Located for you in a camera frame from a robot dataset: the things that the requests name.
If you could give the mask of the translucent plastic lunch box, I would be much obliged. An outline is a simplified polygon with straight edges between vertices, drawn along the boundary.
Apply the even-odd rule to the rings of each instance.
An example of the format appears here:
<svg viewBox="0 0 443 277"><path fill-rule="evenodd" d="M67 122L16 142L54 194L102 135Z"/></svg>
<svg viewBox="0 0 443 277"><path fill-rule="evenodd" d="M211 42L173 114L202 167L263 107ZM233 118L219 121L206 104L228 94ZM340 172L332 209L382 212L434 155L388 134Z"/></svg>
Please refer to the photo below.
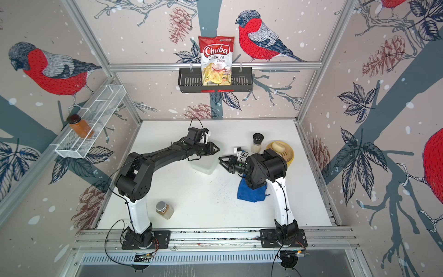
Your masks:
<svg viewBox="0 0 443 277"><path fill-rule="evenodd" d="M202 157L200 160L190 161L190 166L202 173L207 175L211 175L219 164L219 157L221 157L224 153L224 143L219 142L217 140L210 140L209 142L215 143L220 151L214 155Z"/></svg>

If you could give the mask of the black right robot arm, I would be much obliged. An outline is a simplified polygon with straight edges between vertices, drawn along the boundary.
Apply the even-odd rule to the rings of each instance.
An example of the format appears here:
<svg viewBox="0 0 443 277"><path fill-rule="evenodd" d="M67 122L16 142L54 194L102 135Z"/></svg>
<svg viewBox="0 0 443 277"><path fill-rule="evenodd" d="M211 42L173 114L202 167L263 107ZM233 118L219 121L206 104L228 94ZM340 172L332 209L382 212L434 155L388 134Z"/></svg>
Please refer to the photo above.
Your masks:
<svg viewBox="0 0 443 277"><path fill-rule="evenodd" d="M274 150L253 154L241 162L234 155L222 156L219 164L229 173L239 173L252 190L267 186L275 202L275 234L279 243L289 244L299 234L296 221L287 198L287 162Z"/></svg>

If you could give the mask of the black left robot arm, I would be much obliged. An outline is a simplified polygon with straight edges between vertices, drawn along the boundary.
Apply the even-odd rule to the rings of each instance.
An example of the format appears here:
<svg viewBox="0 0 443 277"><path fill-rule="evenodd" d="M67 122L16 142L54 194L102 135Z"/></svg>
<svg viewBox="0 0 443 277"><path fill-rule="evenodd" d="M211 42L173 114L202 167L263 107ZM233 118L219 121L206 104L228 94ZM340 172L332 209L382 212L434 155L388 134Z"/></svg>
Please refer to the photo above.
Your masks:
<svg viewBox="0 0 443 277"><path fill-rule="evenodd" d="M213 142L188 144L185 139L181 139L162 150L148 154L132 152L115 179L118 193L128 203L130 230L142 235L152 227L144 198L151 189L154 172L171 163L188 160L194 155L201 159L219 151L220 148Z"/></svg>

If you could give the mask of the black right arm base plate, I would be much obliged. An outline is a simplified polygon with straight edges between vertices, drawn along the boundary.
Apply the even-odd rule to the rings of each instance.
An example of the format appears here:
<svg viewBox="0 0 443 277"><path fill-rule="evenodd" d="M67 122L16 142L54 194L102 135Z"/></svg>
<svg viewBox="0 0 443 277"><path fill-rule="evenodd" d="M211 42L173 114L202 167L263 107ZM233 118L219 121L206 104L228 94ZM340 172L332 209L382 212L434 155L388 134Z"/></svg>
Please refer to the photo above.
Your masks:
<svg viewBox="0 0 443 277"><path fill-rule="evenodd" d="M261 229L257 240L261 242L262 248L307 248L308 242L305 231L299 229L289 235L283 234L276 229Z"/></svg>

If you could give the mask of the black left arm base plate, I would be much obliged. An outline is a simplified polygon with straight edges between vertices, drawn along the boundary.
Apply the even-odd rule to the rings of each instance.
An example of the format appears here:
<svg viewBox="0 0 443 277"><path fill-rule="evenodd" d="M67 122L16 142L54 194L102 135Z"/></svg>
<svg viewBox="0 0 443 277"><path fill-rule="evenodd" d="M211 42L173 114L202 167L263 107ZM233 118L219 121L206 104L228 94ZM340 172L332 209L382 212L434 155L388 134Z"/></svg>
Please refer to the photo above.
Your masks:
<svg viewBox="0 0 443 277"><path fill-rule="evenodd" d="M171 237L169 230L146 231L143 234L137 234L131 229L124 232L122 249L167 249Z"/></svg>

